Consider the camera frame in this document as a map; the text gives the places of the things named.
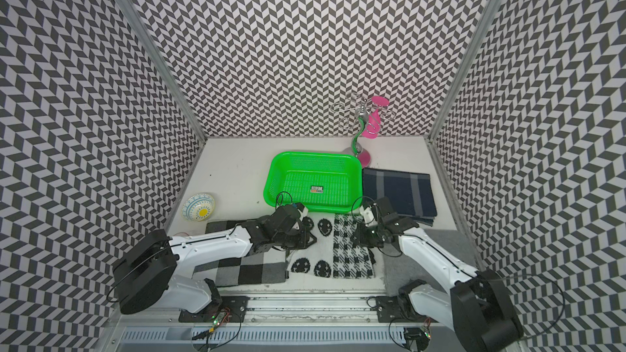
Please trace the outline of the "white smiley checkered scarf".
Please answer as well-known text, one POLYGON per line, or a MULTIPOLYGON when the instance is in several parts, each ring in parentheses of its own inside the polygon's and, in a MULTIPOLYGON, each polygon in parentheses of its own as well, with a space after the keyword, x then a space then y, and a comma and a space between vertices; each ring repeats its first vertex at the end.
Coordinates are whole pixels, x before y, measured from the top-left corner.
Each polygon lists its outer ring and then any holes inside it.
POLYGON ((290 254, 291 274, 325 279, 371 279, 375 276, 373 254, 352 241, 363 218, 349 214, 311 213, 304 218, 306 231, 316 238, 307 249, 290 254))

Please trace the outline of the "black grey block scarf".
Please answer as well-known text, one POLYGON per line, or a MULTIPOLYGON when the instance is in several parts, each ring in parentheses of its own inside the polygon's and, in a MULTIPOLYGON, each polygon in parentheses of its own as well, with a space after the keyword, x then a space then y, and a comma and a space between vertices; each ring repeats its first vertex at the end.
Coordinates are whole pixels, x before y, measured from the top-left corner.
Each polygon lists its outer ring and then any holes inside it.
POLYGON ((217 287, 272 285, 287 279, 285 252, 270 249, 262 254, 228 258, 201 264, 194 269, 194 280, 210 279, 217 287))

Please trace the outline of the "grey fuzzy scarf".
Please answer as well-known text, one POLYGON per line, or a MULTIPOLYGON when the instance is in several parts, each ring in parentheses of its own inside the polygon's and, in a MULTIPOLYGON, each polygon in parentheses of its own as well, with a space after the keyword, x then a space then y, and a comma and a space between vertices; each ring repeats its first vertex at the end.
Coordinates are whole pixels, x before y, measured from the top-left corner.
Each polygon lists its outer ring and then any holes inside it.
MULTIPOLYGON (((470 240, 460 231, 427 229, 428 236, 446 251, 472 267, 479 263, 474 256, 470 240)), ((424 280, 438 291, 446 289, 424 267, 410 257, 384 257, 384 282, 386 296, 397 296, 399 289, 415 280, 424 280)))

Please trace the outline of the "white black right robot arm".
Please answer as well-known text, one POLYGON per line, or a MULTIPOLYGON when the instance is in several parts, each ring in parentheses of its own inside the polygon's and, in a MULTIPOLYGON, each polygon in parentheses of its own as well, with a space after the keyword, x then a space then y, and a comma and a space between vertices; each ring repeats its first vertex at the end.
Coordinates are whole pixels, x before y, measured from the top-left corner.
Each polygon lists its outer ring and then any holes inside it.
POLYGON ((392 245, 420 265, 438 284, 414 280, 399 289, 401 319, 431 319, 451 329, 467 351, 501 351, 520 341, 524 330, 500 276, 480 271, 436 243, 418 222, 400 216, 388 198, 356 200, 363 218, 350 239, 368 249, 392 245))

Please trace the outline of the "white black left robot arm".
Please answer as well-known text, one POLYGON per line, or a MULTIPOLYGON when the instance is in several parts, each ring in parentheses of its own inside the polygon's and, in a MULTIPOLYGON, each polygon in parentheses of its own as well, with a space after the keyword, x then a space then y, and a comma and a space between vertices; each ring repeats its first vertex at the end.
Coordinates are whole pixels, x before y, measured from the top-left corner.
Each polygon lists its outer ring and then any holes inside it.
POLYGON ((305 205, 293 203, 276 208, 271 215, 200 236, 152 231, 114 262, 114 283, 107 298, 117 303, 124 315, 151 307, 215 315, 222 309, 223 299, 213 280, 192 278, 195 269, 271 249, 306 249, 316 242, 304 226, 307 214, 305 205))

